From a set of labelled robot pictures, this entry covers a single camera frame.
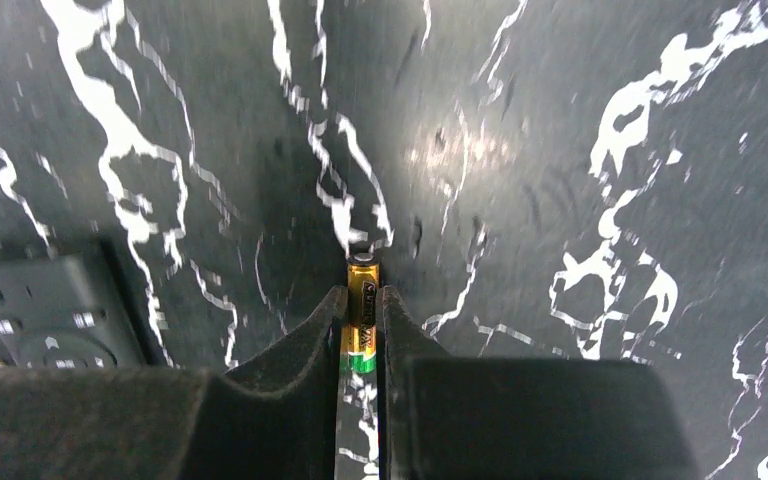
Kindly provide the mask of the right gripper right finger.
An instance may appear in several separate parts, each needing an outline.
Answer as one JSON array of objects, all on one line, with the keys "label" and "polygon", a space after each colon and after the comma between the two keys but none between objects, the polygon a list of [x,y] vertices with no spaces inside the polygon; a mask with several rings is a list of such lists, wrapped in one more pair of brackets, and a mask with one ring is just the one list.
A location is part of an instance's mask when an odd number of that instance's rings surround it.
[{"label": "right gripper right finger", "polygon": [[378,294],[386,479],[695,479],[657,373],[628,361],[470,358]]}]

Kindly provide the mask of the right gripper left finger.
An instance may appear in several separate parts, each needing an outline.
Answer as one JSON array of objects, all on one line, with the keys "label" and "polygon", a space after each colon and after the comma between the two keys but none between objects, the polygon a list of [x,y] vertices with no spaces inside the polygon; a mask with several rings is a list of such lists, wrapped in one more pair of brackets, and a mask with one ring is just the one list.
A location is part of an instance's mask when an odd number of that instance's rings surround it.
[{"label": "right gripper left finger", "polygon": [[346,306],[224,374],[0,368],[0,479],[329,479]]}]

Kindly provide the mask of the gold black battery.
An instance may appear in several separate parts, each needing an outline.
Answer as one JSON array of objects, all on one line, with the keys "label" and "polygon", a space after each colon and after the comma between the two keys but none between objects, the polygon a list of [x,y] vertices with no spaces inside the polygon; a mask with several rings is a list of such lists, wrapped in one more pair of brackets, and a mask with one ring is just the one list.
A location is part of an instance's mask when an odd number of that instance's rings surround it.
[{"label": "gold black battery", "polygon": [[347,261],[347,316],[341,331],[341,352],[357,374],[376,368],[376,296],[380,263],[371,253],[352,254]]}]

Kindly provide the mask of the black tv remote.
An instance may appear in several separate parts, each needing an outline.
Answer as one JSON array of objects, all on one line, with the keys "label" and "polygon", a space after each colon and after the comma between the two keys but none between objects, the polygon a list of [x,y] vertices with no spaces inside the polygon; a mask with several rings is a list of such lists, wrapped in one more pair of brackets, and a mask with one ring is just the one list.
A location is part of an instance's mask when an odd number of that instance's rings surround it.
[{"label": "black tv remote", "polygon": [[25,368],[111,369],[146,362],[98,245],[48,258],[0,260],[0,339]]}]

